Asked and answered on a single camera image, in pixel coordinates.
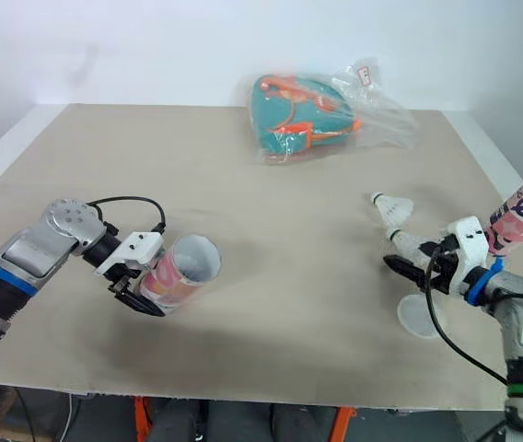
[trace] floor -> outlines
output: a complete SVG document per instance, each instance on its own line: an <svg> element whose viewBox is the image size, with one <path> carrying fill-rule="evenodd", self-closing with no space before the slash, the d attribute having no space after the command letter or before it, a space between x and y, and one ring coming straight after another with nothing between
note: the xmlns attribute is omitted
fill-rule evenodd
<svg viewBox="0 0 523 442"><path fill-rule="evenodd" d="M56 436L63 431L68 411L68 396L47 390L22 389L22 395L36 432ZM230 401L215 402L215 419L228 432L235 427L235 434L227 433L227 442L265 442L264 435L269 415L269 404ZM332 407L310 407L319 424L321 440L327 442ZM134 431L134 402L132 398L118 396L74 397L73 416L67 442L108 440L129 442L136 440ZM398 413L387 410L359 409L348 429L346 442L473 442L476 437L502 419L496 412L438 411ZM7 417L15 425L25 425L24 413L16 404Z"/></svg>

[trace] plastic bag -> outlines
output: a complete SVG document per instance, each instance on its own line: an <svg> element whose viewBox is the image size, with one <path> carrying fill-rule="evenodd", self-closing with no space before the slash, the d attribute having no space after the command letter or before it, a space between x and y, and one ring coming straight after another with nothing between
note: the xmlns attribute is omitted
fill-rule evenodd
<svg viewBox="0 0 523 442"><path fill-rule="evenodd" d="M378 66L365 59L334 76L261 76L250 94L250 118L269 163L322 157L341 146L396 145L417 140L412 115L378 86Z"/></svg>

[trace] badminton shuttlecock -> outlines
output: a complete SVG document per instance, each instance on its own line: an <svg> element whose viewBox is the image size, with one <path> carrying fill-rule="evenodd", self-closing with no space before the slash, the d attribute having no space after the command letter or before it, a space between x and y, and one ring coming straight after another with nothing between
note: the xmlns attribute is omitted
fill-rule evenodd
<svg viewBox="0 0 523 442"><path fill-rule="evenodd" d="M370 196L370 201L378 208L382 221L387 227L399 227L413 213L414 204L408 198L397 198L375 192Z"/></svg>

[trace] beige board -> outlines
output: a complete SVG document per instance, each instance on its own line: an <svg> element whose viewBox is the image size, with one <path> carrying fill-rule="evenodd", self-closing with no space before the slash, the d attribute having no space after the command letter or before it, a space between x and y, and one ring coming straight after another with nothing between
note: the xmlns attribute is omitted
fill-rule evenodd
<svg viewBox="0 0 523 442"><path fill-rule="evenodd" d="M209 236L219 277L160 319L116 301L71 257L0 343L0 383L104 393L500 409L504 388L439 340L398 323L415 287L389 271L374 191L410 197L407 229L436 235L500 199L436 111L422 139L287 166L255 161L243 109L68 107L0 179L0 244L58 197L136 194L160 201L171 244ZM121 235L157 221L140 203L104 206ZM507 262L523 275L523 247ZM505 373L497 323L440 297L448 333Z"/></svg>

